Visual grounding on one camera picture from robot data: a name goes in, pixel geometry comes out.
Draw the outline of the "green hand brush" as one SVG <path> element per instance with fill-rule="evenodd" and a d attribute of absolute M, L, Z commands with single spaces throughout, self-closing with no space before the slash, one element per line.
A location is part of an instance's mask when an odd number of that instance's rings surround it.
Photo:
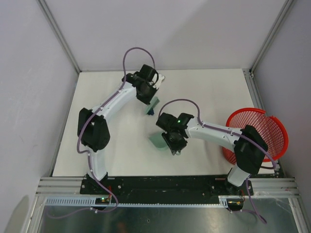
<path fill-rule="evenodd" d="M 147 105 L 146 109 L 145 109 L 145 114 L 148 115 L 147 113 L 150 111 L 150 110 L 153 110 L 155 109 L 155 107 L 159 104 L 160 100 L 157 96 L 154 96 L 152 99 L 151 99 L 151 102 L 150 104 Z"/>

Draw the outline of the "green dustpan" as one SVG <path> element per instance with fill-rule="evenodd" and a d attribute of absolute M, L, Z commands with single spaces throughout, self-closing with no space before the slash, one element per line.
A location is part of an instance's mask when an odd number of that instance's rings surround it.
<path fill-rule="evenodd" d="M 162 137 L 163 132 L 156 132 L 151 134 L 148 139 L 149 141 L 155 146 L 156 149 L 160 151 L 168 150 L 169 147 L 165 142 L 164 138 Z"/>

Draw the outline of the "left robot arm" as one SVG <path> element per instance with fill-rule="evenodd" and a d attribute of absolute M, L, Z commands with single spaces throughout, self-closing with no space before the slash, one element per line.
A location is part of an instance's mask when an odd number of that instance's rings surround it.
<path fill-rule="evenodd" d="M 143 65 L 140 71 L 128 73 L 121 80 L 121 85 L 103 103 L 92 109 L 83 108 L 78 117 L 78 153 L 87 153 L 88 175 L 93 178 L 90 188 L 97 194 L 107 190 L 108 174 L 104 164 L 104 149 L 110 141 L 109 120 L 126 103 L 137 99 L 146 105 L 145 114 L 153 115 L 159 103 L 156 93 L 164 82 L 165 76 L 153 67 Z"/>

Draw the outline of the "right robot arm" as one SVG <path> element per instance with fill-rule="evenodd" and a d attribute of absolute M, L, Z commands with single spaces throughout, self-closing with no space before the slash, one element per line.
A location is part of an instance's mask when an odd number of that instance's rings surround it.
<path fill-rule="evenodd" d="M 186 147 L 188 138 L 212 142 L 233 152 L 236 163 L 224 181 L 224 189 L 230 195 L 237 194 L 247 178 L 258 174 L 268 151 L 265 141 L 250 125 L 243 129 L 230 128 L 208 125 L 186 113 L 178 117 L 162 113 L 156 126 L 164 131 L 161 136 L 173 155 L 179 154 Z"/>

